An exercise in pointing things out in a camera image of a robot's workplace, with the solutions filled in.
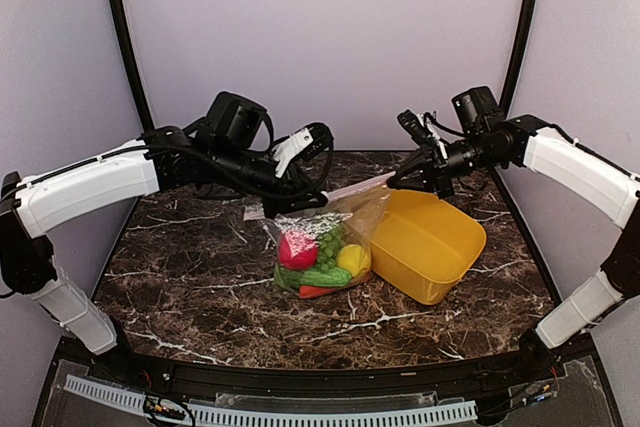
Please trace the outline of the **green toy cucumber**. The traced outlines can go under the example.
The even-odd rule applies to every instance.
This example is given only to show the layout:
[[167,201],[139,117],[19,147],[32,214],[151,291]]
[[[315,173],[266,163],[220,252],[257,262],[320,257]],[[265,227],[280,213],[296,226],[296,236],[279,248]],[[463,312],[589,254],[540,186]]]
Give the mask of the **green toy cucumber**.
[[352,276],[347,270],[335,267],[327,271],[317,269],[304,271],[299,284],[321,288],[341,288],[348,285],[351,280]]

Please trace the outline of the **yellow plastic basket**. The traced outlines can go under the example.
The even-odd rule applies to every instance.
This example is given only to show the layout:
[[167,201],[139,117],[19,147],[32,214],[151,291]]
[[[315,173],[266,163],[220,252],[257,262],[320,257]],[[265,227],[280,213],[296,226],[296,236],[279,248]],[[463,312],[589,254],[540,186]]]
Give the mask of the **yellow plastic basket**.
[[413,300],[436,305],[486,242],[479,222],[436,195],[394,190],[370,243],[372,270]]

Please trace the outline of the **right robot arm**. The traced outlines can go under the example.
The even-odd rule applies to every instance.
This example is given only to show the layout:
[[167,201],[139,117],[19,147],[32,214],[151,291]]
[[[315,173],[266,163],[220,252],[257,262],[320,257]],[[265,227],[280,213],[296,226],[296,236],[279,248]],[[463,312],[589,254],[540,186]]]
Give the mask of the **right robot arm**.
[[454,140],[434,114],[404,110],[399,126],[416,149],[387,184],[396,190],[452,196],[454,180],[480,169],[517,167],[573,194],[618,231],[608,256],[594,274],[523,335],[510,371],[534,379],[549,352],[594,326],[639,295],[639,176],[583,145],[562,127],[535,115],[508,116],[486,86],[452,100],[460,127]]

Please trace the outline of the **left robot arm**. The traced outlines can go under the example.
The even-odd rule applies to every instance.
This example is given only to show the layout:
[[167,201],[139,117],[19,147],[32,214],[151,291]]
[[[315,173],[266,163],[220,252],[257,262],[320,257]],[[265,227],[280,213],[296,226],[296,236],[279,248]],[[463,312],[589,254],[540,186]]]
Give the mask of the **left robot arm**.
[[77,217],[120,201],[187,185],[221,186],[262,201],[266,217],[320,207],[328,199],[323,178],[298,167],[321,153],[331,155],[330,128],[313,122],[295,133],[252,144],[272,120],[258,103],[219,93],[207,114],[184,128],[166,126],[57,170],[6,175],[1,189],[1,278],[11,294],[37,302],[71,332],[120,383],[141,374],[140,359],[125,347],[114,322],[54,262],[48,234]]

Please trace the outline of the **green toy grapes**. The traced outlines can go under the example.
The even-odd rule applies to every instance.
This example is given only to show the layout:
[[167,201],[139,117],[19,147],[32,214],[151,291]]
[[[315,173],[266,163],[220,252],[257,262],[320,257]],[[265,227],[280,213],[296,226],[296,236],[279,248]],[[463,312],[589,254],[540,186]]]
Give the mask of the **green toy grapes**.
[[337,225],[317,239],[319,248],[315,264],[317,269],[327,271],[337,266],[336,256],[340,249],[346,245],[344,235],[345,228],[342,225]]

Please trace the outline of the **orange toy carrot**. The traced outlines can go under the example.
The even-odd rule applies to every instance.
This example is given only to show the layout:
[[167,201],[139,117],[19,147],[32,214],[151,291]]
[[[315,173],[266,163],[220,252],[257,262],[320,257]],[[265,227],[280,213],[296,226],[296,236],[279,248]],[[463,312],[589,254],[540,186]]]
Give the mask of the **orange toy carrot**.
[[300,285],[298,288],[298,297],[301,299],[315,299],[329,294],[347,291],[349,289],[359,287],[359,284],[351,284],[339,288],[318,287],[311,285]]

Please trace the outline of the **clear zip top bag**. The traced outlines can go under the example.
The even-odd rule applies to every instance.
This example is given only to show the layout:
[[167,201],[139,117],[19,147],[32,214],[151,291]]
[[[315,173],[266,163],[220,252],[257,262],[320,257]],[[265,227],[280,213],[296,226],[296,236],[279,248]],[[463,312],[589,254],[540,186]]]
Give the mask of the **clear zip top bag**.
[[367,282],[372,242],[391,190],[391,172],[334,190],[323,207],[265,217],[257,205],[244,211],[275,241],[274,282],[300,299],[314,299]]

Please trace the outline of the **yellow toy apple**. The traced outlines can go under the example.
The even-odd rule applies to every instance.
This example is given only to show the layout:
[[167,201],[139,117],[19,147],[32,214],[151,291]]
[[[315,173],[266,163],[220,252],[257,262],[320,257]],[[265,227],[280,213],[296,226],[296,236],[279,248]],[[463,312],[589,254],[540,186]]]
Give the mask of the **yellow toy apple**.
[[371,269],[370,250],[359,244],[348,244],[338,252],[336,265],[356,279]]

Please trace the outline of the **green toy leafy vegetable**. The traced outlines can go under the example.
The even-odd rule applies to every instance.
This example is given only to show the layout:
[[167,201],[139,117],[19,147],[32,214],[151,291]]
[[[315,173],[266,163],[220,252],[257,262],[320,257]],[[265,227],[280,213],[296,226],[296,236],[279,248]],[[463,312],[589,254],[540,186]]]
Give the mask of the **green toy leafy vegetable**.
[[297,292],[300,286],[300,278],[302,273],[300,271],[286,269],[277,265],[274,269],[275,283],[282,289]]

